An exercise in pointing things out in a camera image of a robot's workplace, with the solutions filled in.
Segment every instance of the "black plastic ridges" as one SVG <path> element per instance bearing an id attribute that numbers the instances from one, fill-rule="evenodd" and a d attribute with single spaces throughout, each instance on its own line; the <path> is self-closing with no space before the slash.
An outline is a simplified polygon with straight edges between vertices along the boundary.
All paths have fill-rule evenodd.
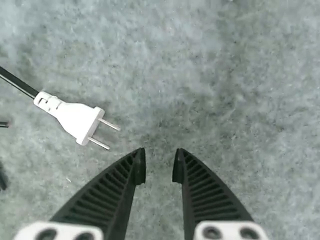
<path id="1" fill-rule="evenodd" d="M 99 227 L 105 240 L 124 240 L 137 185 L 146 181 L 146 153 L 121 158 L 78 191 L 51 219 Z"/>
<path id="2" fill-rule="evenodd" d="M 176 151 L 172 181 L 182 185 L 184 239 L 201 221 L 253 221 L 231 190 L 188 151 Z"/>

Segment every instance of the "white plug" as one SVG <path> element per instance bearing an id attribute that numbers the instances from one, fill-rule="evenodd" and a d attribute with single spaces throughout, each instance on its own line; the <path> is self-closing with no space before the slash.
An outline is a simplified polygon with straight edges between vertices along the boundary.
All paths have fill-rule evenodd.
<path id="1" fill-rule="evenodd" d="M 103 119 L 105 111 L 100 107 L 92 108 L 81 103 L 64 102 L 47 92 L 41 91 L 33 101 L 34 105 L 54 116 L 64 130 L 71 134 L 80 145 L 89 141 L 109 150 L 110 147 L 93 138 L 98 124 L 104 123 L 120 131 L 120 128 Z"/>

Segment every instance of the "black wire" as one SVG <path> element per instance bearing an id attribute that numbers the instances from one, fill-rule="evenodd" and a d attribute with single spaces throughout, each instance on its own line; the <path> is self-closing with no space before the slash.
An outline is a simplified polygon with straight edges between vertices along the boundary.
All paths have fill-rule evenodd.
<path id="1" fill-rule="evenodd" d="M 6 190 L 8 187 L 7 185 L 7 178 L 4 173 L 3 165 L 0 163 L 0 189 L 1 190 Z"/>
<path id="2" fill-rule="evenodd" d="M 9 124 L 5 121 L 0 121 L 0 128 L 8 128 Z"/>
<path id="3" fill-rule="evenodd" d="M 4 68 L 0 66 L 0 78 L 5 80 L 7 83 L 11 84 L 15 88 L 19 89 L 24 94 L 28 95 L 30 98 L 35 99 L 38 95 L 38 91 L 17 78 L 15 75 L 11 74 Z"/>

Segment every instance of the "power cord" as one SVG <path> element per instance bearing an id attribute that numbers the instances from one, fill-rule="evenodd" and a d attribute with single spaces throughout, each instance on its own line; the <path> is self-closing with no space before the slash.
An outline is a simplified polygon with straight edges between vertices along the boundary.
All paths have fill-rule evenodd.
<path id="1" fill-rule="evenodd" d="M 109 146 L 93 138 L 99 123 L 117 131 L 121 130 L 117 125 L 103 119 L 105 111 L 100 107 L 92 108 L 82 103 L 64 102 L 45 91 L 39 92 L 2 67 L 0 67 L 0 78 L 32 98 L 34 105 L 38 108 L 54 116 L 63 129 L 82 146 L 93 142 L 110 150 Z"/>

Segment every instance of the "screw hole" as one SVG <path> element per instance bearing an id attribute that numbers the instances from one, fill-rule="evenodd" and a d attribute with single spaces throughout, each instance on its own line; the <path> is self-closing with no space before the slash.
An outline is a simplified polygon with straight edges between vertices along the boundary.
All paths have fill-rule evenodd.
<path id="1" fill-rule="evenodd" d="M 40 234 L 36 237 L 36 240 L 54 240 L 56 235 L 57 231 L 50 228 L 40 232 Z"/>
<path id="2" fill-rule="evenodd" d="M 221 232 L 213 226 L 206 227 L 202 234 L 207 239 L 217 240 L 222 238 Z"/>
<path id="3" fill-rule="evenodd" d="M 243 239 L 248 239 L 248 240 L 258 240 L 259 235 L 256 233 L 254 230 L 251 228 L 243 228 L 240 231 L 240 235 Z"/>
<path id="4" fill-rule="evenodd" d="M 95 240 L 95 238 L 91 233 L 86 232 L 77 236 L 75 240 Z"/>

